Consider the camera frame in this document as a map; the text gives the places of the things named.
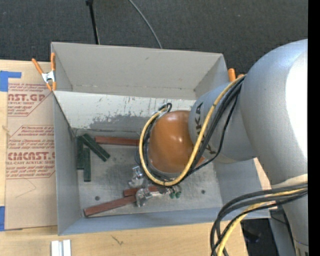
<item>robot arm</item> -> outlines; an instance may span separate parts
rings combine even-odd
[[[149,179],[173,186],[205,159],[228,164],[257,157],[272,187],[308,182],[307,63],[308,40],[286,44],[263,56],[233,84],[202,95],[190,112],[156,116],[140,139]],[[142,148],[145,134],[147,151]],[[148,167],[143,166],[145,157]],[[308,196],[283,208],[296,253],[304,255],[309,251]]]

